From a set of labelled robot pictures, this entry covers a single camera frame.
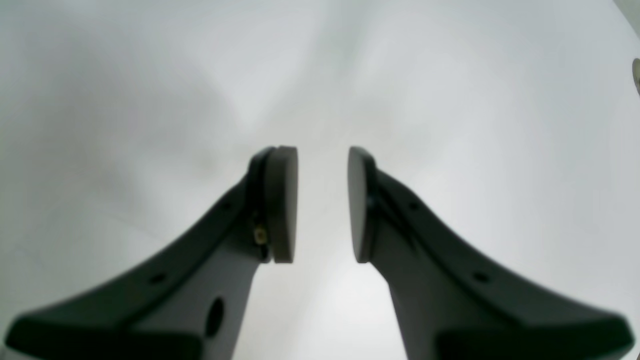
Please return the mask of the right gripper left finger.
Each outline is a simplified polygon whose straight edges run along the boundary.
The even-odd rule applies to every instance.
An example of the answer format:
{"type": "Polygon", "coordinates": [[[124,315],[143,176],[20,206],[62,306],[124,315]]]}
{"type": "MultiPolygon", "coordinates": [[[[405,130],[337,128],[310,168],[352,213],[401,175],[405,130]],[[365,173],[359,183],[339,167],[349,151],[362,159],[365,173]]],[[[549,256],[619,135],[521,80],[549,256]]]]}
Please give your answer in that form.
{"type": "Polygon", "coordinates": [[[230,360],[258,267],[292,264],[298,151],[268,146],[190,229],[89,291],[18,316],[7,360],[230,360]]]}

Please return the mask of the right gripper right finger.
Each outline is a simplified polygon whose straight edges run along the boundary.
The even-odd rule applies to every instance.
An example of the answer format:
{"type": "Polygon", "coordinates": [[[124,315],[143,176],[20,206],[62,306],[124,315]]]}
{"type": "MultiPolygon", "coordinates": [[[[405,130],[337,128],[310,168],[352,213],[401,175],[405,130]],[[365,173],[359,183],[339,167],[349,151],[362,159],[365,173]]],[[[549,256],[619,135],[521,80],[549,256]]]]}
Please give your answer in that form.
{"type": "Polygon", "coordinates": [[[354,256],[386,281],[409,360],[619,360],[633,348],[621,314],[494,262],[361,146],[348,185],[354,256]]]}

